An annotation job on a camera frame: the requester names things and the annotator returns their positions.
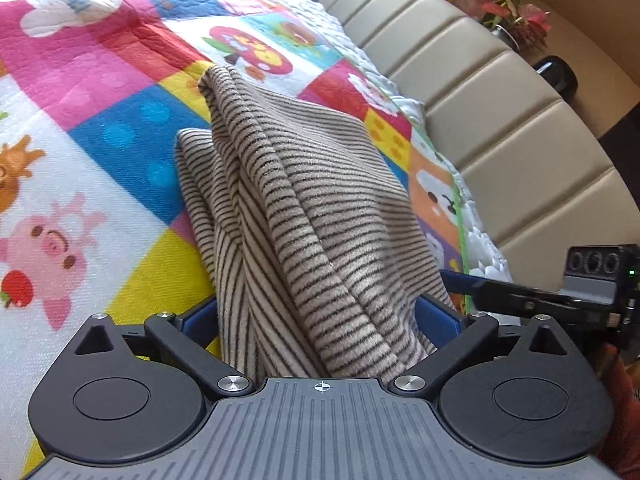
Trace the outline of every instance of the yellow square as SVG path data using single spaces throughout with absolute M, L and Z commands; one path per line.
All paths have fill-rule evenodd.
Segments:
M 36 469 L 38 464 L 44 460 L 44 454 L 40 449 L 38 441 L 35 437 L 31 441 L 31 445 L 29 446 L 29 451 L 27 452 L 27 458 L 24 460 L 24 465 L 22 466 L 22 474 L 20 478 L 26 476 L 27 473 Z
M 184 312 L 213 293 L 198 250 L 167 229 L 131 273 L 107 312 L 116 323 L 142 323 L 155 312 Z
M 407 171 L 411 147 L 409 141 L 371 108 L 369 108 L 364 117 L 364 125 L 375 147 L 388 156 L 403 171 Z
M 208 122 L 209 109 L 198 92 L 198 79 L 212 65 L 210 61 L 196 61 L 184 70 L 162 79 L 158 84 Z

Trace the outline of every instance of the metal rivet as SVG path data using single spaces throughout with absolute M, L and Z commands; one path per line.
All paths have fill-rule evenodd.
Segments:
M 425 386 L 424 379 L 417 375 L 401 375 L 394 381 L 396 388 L 404 392 L 417 392 Z
M 249 380 L 240 375 L 228 375 L 218 381 L 218 387 L 226 392 L 241 392 L 249 386 Z

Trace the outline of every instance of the potted plant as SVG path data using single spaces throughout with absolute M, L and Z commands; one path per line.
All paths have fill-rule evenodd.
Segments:
M 551 26 L 548 12 L 521 0 L 497 0 L 482 4 L 485 15 L 481 23 L 515 52 L 528 48 L 543 50 Z

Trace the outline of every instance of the grip surface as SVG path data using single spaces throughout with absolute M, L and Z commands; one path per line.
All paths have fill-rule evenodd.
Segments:
M 375 379 L 269 379 L 220 400 L 201 430 L 143 463 L 87 466 L 53 456 L 30 480 L 613 480 L 596 459 L 530 468 L 453 439 L 430 405 Z

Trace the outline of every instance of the camera lens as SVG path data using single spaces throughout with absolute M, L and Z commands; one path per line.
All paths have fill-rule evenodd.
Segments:
M 613 274 L 620 266 L 620 257 L 616 253 L 609 253 L 604 259 L 604 271 L 607 274 Z
M 571 270 L 578 270 L 582 266 L 582 255 L 580 253 L 572 253 L 569 256 L 569 267 Z
M 587 260 L 584 263 L 584 270 L 593 274 L 598 272 L 602 266 L 602 254 L 597 251 L 591 251 L 587 254 Z

